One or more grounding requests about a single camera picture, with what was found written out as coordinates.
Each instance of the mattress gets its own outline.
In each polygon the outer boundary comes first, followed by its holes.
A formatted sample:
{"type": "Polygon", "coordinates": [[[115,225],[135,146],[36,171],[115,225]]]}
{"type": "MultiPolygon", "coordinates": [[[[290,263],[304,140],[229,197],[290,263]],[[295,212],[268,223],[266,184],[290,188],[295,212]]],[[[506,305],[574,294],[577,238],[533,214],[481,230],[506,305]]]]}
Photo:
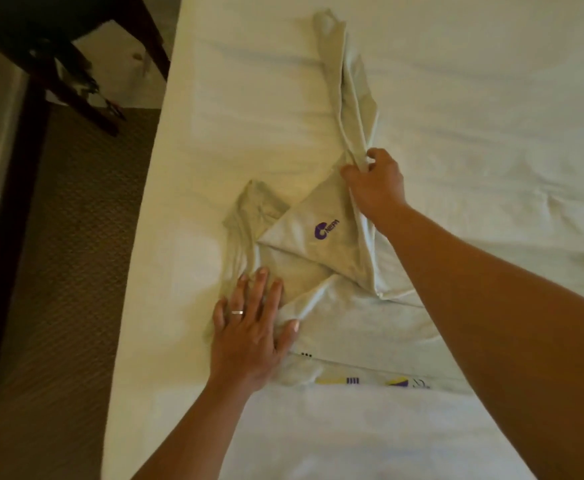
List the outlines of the mattress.
{"type": "MultiPolygon", "coordinates": [[[[363,55],[376,145],[398,160],[408,201],[473,242],[567,255],[584,276],[584,0],[183,0],[130,263],[106,480],[129,479],[207,379],[222,221],[242,188],[263,180],[298,202],[341,154],[311,25],[323,7],[363,55]]],[[[274,477],[531,474],[476,397],[331,385],[270,386],[248,403],[221,478],[274,477]]]]}

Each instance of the finger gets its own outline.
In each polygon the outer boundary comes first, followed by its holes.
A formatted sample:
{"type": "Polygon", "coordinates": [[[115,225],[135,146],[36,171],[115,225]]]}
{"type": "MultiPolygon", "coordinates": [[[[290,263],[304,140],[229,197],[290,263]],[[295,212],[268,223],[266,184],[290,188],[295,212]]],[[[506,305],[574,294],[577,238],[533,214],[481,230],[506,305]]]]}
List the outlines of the finger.
{"type": "Polygon", "coordinates": [[[274,320],[278,313],[278,306],[281,303],[281,295],[283,294],[283,282],[276,279],[267,293],[267,300],[263,306],[263,313],[260,316],[260,323],[263,330],[272,337],[274,335],[274,320]]]}
{"type": "Polygon", "coordinates": [[[341,177],[343,177],[343,180],[348,185],[354,184],[360,175],[361,171],[356,165],[345,165],[341,167],[341,177]]]}
{"type": "Polygon", "coordinates": [[[245,316],[243,320],[246,325],[251,325],[257,319],[258,309],[263,300],[263,292],[265,291],[265,285],[267,284],[267,275],[269,271],[266,267],[261,267],[256,272],[256,279],[254,280],[254,286],[249,291],[248,304],[245,308],[245,316]]]}
{"type": "Polygon", "coordinates": [[[225,329],[225,317],[223,316],[223,309],[227,303],[227,298],[224,296],[216,302],[214,312],[212,313],[212,322],[214,322],[214,334],[219,335],[225,329]]]}
{"type": "Polygon", "coordinates": [[[285,328],[276,341],[276,355],[279,360],[285,357],[292,348],[292,345],[294,345],[296,337],[298,336],[299,324],[298,320],[290,320],[285,324],[285,328]]]}
{"type": "Polygon", "coordinates": [[[368,150],[368,157],[376,160],[376,163],[384,164],[387,162],[392,162],[394,159],[390,156],[384,148],[370,148],[368,150]]]}
{"type": "Polygon", "coordinates": [[[240,323],[242,315],[233,314],[232,312],[242,312],[245,309],[245,294],[248,285],[248,276],[243,273],[240,275],[239,280],[236,282],[236,288],[232,292],[232,296],[228,302],[227,306],[227,319],[228,323],[240,323]]]}

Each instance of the chair leg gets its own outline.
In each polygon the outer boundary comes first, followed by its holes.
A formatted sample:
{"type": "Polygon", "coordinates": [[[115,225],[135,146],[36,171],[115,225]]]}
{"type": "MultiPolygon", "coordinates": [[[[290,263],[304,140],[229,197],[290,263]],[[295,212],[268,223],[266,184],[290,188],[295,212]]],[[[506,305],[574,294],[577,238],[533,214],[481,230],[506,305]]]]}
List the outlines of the chair leg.
{"type": "Polygon", "coordinates": [[[30,74],[34,80],[37,80],[40,85],[53,92],[58,99],[69,105],[106,133],[112,136],[118,134],[118,127],[112,121],[59,79],[53,59],[42,61],[30,55],[27,57],[16,57],[14,54],[5,55],[17,66],[30,74]]]}
{"type": "Polygon", "coordinates": [[[113,20],[143,44],[160,74],[168,79],[169,58],[163,39],[143,0],[120,0],[114,9],[113,20]]]}

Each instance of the bed sheet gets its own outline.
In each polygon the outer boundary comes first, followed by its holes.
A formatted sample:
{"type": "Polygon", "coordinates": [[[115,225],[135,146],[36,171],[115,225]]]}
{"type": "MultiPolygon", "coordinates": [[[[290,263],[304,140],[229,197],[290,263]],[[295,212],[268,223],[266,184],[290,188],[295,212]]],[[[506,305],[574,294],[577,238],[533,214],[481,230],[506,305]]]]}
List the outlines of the bed sheet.
{"type": "MultiPolygon", "coordinates": [[[[103,477],[130,478],[200,392],[226,212],[300,201],[342,151],[311,16],[348,21],[408,200],[475,241],[584,253],[584,0],[183,0],[141,206],[103,477]]],[[[475,397],[268,387],[221,477],[527,478],[475,397]]]]}

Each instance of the person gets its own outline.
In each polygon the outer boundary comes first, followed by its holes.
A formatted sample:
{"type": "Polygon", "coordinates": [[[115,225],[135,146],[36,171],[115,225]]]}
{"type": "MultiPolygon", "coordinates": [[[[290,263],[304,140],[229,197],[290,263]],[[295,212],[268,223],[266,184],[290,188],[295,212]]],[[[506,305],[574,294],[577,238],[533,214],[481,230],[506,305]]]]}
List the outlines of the person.
{"type": "MultiPolygon", "coordinates": [[[[394,247],[477,396],[538,478],[584,478],[584,298],[448,233],[408,205],[385,150],[368,156],[368,172],[348,165],[341,175],[394,247]]],[[[134,480],[218,477],[249,396],[298,332],[291,321],[274,339],[283,283],[273,282],[260,310],[267,274],[261,269],[251,290],[242,276],[230,299],[216,303],[207,385],[134,480]]]]}

